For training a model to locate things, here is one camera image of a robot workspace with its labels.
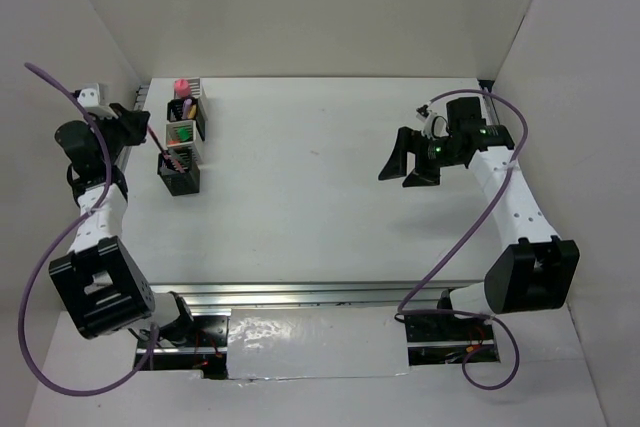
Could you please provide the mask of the red pen refill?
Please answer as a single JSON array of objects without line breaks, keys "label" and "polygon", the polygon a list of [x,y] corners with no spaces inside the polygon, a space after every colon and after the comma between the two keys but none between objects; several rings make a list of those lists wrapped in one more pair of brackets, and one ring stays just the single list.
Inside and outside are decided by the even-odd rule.
[{"label": "red pen refill", "polygon": [[169,151],[161,144],[160,140],[158,139],[157,134],[154,132],[154,130],[150,126],[147,127],[147,133],[151,137],[151,139],[154,142],[154,144],[156,145],[156,147],[159,149],[160,154],[161,154],[163,160],[165,161],[165,164],[167,165],[167,167],[171,168],[172,170],[177,171],[179,173],[184,173],[183,166],[180,164],[180,162],[178,160],[175,160],[170,155]]}]

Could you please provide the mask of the green capped black highlighter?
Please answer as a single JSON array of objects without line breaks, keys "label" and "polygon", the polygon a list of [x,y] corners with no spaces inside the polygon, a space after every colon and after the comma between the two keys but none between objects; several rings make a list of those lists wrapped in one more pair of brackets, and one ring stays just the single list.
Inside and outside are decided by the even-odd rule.
[{"label": "green capped black highlighter", "polygon": [[192,140],[192,130],[187,127],[177,128],[175,131],[176,140],[179,143],[189,142]]}]

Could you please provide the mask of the pink glue stick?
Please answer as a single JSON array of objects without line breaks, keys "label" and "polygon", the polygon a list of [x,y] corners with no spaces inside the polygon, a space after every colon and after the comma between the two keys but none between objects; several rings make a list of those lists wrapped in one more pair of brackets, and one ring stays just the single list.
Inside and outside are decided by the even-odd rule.
[{"label": "pink glue stick", "polygon": [[173,92],[175,98],[186,98],[191,95],[191,86],[185,78],[177,79],[173,84]]}]

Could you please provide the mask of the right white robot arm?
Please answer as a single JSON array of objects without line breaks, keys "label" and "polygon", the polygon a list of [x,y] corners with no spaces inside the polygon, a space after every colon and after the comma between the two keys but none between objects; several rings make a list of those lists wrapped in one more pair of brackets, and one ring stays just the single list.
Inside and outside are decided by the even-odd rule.
[{"label": "right white robot arm", "polygon": [[525,142],[483,115],[480,93],[461,89],[443,94],[445,115],[430,105],[417,110],[424,126],[402,127],[378,178],[400,178],[406,188],[439,185],[446,167],[463,166],[488,202],[451,251],[427,274],[432,280],[487,219],[498,228],[502,252],[484,279],[443,293],[436,326],[448,339],[471,326],[470,314],[494,315],[556,310],[567,299],[580,258],[575,241],[563,239],[546,220],[520,170]]}]

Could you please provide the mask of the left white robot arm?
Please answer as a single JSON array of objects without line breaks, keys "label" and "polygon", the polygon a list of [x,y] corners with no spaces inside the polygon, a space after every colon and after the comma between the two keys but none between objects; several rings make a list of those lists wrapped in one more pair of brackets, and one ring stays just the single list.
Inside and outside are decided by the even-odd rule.
[{"label": "left white robot arm", "polygon": [[109,108],[54,134],[70,161],[66,179],[83,219],[67,253],[50,262],[49,276],[82,337],[157,324],[160,340],[184,346],[198,324],[185,300],[173,291],[154,293],[121,239],[128,186],[116,162],[145,142],[150,115],[119,103]]}]

